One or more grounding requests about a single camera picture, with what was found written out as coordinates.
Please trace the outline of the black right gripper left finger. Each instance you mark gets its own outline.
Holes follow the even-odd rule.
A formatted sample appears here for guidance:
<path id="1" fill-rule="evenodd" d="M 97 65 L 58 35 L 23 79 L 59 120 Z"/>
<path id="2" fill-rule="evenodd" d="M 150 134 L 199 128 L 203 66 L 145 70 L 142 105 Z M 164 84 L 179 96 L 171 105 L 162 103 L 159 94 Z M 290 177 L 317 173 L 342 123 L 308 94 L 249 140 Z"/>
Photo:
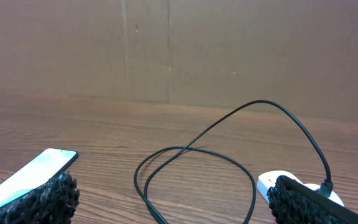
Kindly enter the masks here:
<path id="1" fill-rule="evenodd" d="M 70 224 L 79 196 L 77 180 L 62 172 L 0 208 L 0 224 Z"/>

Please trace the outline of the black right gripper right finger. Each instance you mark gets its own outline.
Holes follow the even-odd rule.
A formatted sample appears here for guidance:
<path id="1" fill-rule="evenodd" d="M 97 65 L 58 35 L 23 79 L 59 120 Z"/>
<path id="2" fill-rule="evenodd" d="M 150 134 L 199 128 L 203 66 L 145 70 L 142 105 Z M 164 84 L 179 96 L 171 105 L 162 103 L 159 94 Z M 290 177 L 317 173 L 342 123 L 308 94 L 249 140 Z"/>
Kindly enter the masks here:
<path id="1" fill-rule="evenodd" d="M 278 224 L 358 224 L 358 214 L 281 175 L 267 191 Z"/>

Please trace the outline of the Samsung Galaxy smartphone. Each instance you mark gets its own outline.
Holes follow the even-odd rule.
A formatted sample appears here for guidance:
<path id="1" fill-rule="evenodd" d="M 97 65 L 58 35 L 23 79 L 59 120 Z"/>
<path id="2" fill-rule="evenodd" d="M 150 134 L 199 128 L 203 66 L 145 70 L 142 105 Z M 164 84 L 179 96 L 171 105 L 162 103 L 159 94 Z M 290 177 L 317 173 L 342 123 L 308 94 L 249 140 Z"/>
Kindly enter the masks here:
<path id="1" fill-rule="evenodd" d="M 76 151 L 48 148 L 0 184 L 0 208 L 40 187 L 67 169 Z"/>

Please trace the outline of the white power strip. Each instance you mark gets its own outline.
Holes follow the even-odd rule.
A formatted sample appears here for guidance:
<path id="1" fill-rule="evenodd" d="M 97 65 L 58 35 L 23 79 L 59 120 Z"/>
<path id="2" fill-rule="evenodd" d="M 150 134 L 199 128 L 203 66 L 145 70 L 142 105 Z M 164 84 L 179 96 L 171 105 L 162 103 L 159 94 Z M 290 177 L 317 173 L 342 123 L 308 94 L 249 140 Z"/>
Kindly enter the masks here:
<path id="1" fill-rule="evenodd" d="M 293 174 L 276 170 L 259 176 L 257 190 L 268 202 L 272 214 L 285 221 L 334 223 L 347 220 L 349 210 L 333 190 L 331 173 L 326 173 L 322 184 L 304 184 Z"/>

